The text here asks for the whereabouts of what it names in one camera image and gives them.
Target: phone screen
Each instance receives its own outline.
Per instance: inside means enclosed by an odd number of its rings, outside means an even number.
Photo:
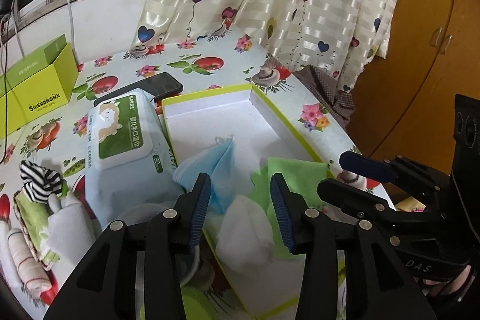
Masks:
[[[104,102],[105,100],[111,100],[119,95],[125,94],[129,91],[135,90],[136,88],[141,88],[142,90],[152,94],[155,97],[155,100],[161,100],[169,96],[178,94],[182,92],[182,84],[176,80],[172,75],[167,72],[162,72],[151,77],[148,77],[138,82],[129,84],[128,86],[121,87],[115,91],[108,93],[98,99],[93,103],[94,106],[97,106],[99,103]]]

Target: green label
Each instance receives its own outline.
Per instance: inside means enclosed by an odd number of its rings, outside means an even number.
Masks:
[[[158,155],[153,155],[153,163],[155,165],[155,169],[157,169],[157,172],[160,174],[163,172],[163,167],[162,167],[162,162],[160,162],[160,156]]]
[[[135,95],[100,104],[99,116],[101,117],[98,121],[100,159],[135,150],[143,145]]]

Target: table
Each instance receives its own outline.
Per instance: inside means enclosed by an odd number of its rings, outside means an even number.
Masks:
[[[68,105],[25,125],[0,143],[0,151],[3,151],[5,142],[8,147],[8,156],[0,165],[1,194],[6,194],[11,203],[13,194],[22,188],[19,164],[23,159],[61,172],[70,189],[81,191],[87,113],[93,106],[93,100],[159,72],[168,72],[180,81],[184,87],[182,94],[255,83],[303,134],[322,160],[329,162],[332,173],[339,174],[340,154],[347,150],[358,151],[344,130],[330,114],[315,126],[305,122],[302,119],[304,110],[321,109],[321,106],[316,106],[318,101],[314,96],[287,68],[276,63],[264,48],[253,44],[244,32],[233,25],[225,26],[222,32],[220,35],[200,36],[193,43],[158,44],[135,55],[117,53],[80,64],[76,87]],[[155,110],[162,114],[161,105],[157,105]],[[388,199],[381,185],[371,191]],[[10,220],[12,227],[19,226],[13,212]],[[56,263],[51,271],[59,285],[71,272],[62,266],[62,262]],[[34,320],[42,319],[46,306],[41,300],[33,299],[20,289],[14,294]],[[290,319],[293,316],[285,313],[275,318]]]

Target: cabinet handle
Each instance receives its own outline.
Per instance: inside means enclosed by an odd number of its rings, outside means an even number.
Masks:
[[[440,36],[442,35],[443,28],[438,28],[434,33],[431,35],[430,46],[436,48],[438,46],[438,41],[440,40]]]
[[[447,51],[448,49],[448,45],[450,45],[450,40],[452,39],[452,35],[449,34],[448,36],[445,36],[445,39],[442,43],[442,46],[440,48],[440,55],[445,55],[445,52]]]

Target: cabinet door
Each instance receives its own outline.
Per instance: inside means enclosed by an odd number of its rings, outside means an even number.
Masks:
[[[480,0],[455,0],[441,53],[412,105],[374,158],[400,154],[450,173],[455,94],[480,99],[479,37]]]
[[[445,34],[452,2],[398,0],[388,57],[366,65],[352,91],[356,110],[347,132],[364,155],[376,150],[420,90]],[[433,47],[438,28],[442,34]]]

